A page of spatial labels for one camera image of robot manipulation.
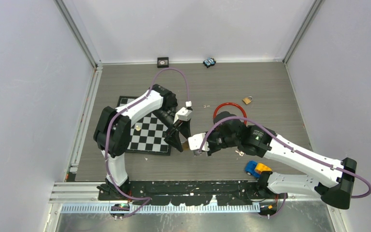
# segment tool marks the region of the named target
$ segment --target brass padlock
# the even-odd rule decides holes
[[[249,103],[251,103],[252,102],[252,97],[251,96],[249,96],[249,97],[246,97],[246,98],[244,98],[243,99],[243,102],[246,104],[246,105],[248,105]]]

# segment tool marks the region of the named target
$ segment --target white wall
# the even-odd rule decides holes
[[[314,0],[67,0],[103,63],[282,60]]]
[[[93,69],[52,0],[0,0],[0,231],[38,232]]]
[[[314,150],[355,159],[371,182],[371,1],[325,1],[288,69]],[[371,195],[344,214],[350,231],[371,231]]]

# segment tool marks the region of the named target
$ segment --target chessboard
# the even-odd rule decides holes
[[[136,98],[120,96],[117,107],[126,105]],[[126,152],[169,156],[171,146],[163,137],[166,130],[167,127],[153,113],[147,114],[131,127],[131,140]]]

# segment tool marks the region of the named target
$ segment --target gray wood surface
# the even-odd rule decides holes
[[[282,63],[218,63],[208,69],[203,64],[174,64],[171,67],[182,70],[188,78],[193,103],[192,134],[205,132],[213,125],[213,112],[219,104],[235,102],[245,109],[249,118],[293,143],[309,148],[294,92]],[[100,113],[106,106],[116,107],[120,95],[140,96],[145,93],[158,71],[156,65],[104,66],[76,180],[104,180],[104,160],[93,140]],[[156,83],[177,95],[179,107],[185,105],[185,83],[179,73],[165,71]],[[242,102],[242,98],[247,96],[254,98],[249,105]],[[242,116],[232,106],[225,106],[223,110]],[[235,150],[223,149],[211,157],[194,157],[191,151],[180,153],[174,148],[170,156],[126,153],[126,171],[132,180],[250,179],[243,170],[248,161],[256,160],[276,172],[300,173],[273,160],[248,155],[240,157]]]

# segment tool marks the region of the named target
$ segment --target red ring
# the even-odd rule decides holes
[[[218,112],[218,110],[219,110],[221,107],[223,107],[224,105],[233,105],[233,106],[237,107],[238,109],[241,110],[241,112],[243,113],[244,117],[247,117],[247,114],[245,113],[245,110],[244,110],[240,105],[238,105],[237,103],[233,103],[233,102],[226,102],[226,103],[223,103],[223,104],[219,105],[219,106],[215,109],[213,118],[215,118],[215,116],[217,116],[217,112]]]

